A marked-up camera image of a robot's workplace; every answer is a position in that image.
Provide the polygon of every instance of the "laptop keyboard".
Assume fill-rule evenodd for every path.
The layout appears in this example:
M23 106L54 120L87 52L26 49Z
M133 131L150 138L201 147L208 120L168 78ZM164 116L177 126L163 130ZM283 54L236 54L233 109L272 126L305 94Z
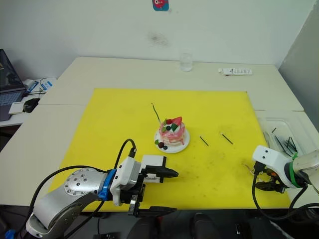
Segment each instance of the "laptop keyboard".
M13 102L19 100L21 94L22 92L0 94L0 106L11 105Z

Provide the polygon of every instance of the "white plate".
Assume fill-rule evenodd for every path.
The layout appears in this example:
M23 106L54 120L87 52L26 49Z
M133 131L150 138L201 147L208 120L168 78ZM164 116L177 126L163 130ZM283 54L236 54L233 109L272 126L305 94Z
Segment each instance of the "white plate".
M157 130L156 133L155 133L154 142L155 142L157 139L158 139L159 142L160 142L160 134L159 134L159 131L158 131L158 130ZM185 148L188 146L189 141L190 141L190 136L189 136L189 133L188 133L187 129L185 129L184 145L179 145L179 146L168 146L168 145L166 145L166 146L167 146L167 149L166 149L166 150L163 149L163 148L159 148L159 146L158 146L157 144L154 144L154 145L155 145L155 147L156 147L158 150L160 150L160 151L162 151L162 152L164 152L164 153L178 153L178 152L181 152L183 149L185 149Z

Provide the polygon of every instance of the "blueberry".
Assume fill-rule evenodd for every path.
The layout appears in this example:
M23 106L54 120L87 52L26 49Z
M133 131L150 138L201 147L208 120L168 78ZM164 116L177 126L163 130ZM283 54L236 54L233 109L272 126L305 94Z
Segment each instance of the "blueberry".
M164 146L164 143L163 143L163 142L160 142L160 143L159 143L159 148L163 148L163 147L165 147L165 146Z

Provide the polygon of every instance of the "white wall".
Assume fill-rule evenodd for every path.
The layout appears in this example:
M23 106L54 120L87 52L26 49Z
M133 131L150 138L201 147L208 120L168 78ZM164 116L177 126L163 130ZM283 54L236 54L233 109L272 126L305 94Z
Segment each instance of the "white wall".
M80 56L280 66L315 0L0 0L0 47L22 78L58 77Z
M279 72L319 131L319 0Z

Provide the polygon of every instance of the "computer mouse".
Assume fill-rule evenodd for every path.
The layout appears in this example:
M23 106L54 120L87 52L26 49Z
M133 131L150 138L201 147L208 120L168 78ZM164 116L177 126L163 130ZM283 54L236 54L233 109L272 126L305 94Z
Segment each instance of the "computer mouse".
M34 98L24 102L23 111L27 113L31 113L33 109L38 105L40 98Z

